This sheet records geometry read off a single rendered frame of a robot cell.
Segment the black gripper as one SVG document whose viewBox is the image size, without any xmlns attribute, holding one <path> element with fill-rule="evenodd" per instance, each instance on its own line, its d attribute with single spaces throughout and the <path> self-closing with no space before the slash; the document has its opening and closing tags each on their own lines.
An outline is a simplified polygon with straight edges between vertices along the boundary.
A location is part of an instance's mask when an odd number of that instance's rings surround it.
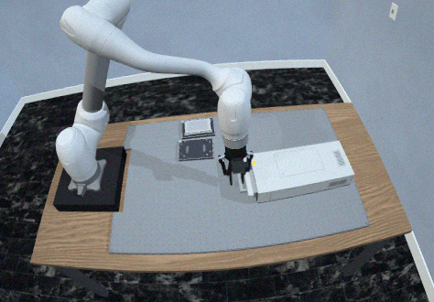
<svg viewBox="0 0 434 302">
<path fill-rule="evenodd" d="M 253 151 L 247 152 L 246 151 L 246 146 L 244 146 L 243 148 L 240 149 L 230 149 L 228 147 L 225 147 L 225 153 L 223 156 L 218 156 L 219 162 L 222 165 L 222 172 L 223 174 L 227 177 L 230 177 L 230 185 L 232 186 L 233 182 L 232 182 L 232 164 L 231 164 L 231 160 L 233 160 L 233 158 L 237 158 L 240 157 L 245 158 L 247 156 L 246 161 L 248 161 L 249 164 L 249 168 L 246 169 L 246 171 L 244 173 L 241 174 L 241 180 L 242 180 L 242 184 L 244 184 L 244 175 L 246 174 L 246 172 L 250 171 L 250 166 L 251 166 L 251 161 L 254 157 Z M 229 165 L 228 168 L 225 169 L 225 164 L 224 164 L 224 160 L 225 158 L 227 160 L 229 160 Z"/>
</svg>

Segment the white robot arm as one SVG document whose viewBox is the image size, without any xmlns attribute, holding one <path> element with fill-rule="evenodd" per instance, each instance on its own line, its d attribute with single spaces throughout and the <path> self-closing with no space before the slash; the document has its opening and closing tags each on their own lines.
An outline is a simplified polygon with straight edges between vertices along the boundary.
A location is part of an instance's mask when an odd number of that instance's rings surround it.
<svg viewBox="0 0 434 302">
<path fill-rule="evenodd" d="M 68 189 L 78 190 L 78 195 L 83 196 L 86 190 L 101 190 L 107 162 L 95 157 L 109 121 L 103 97 L 110 59 L 146 72 L 197 75 L 208 80 L 219 96 L 218 121 L 223 144 L 240 149 L 248 142 L 252 97 L 248 73 L 238 67 L 219 68 L 197 59 L 142 49 L 121 31 L 130 5 L 130 0 L 90 0 L 83 7 L 67 8 L 60 19 L 63 33 L 87 50 L 83 96 L 74 124 L 56 140 L 60 163 L 72 178 Z"/>
</svg>

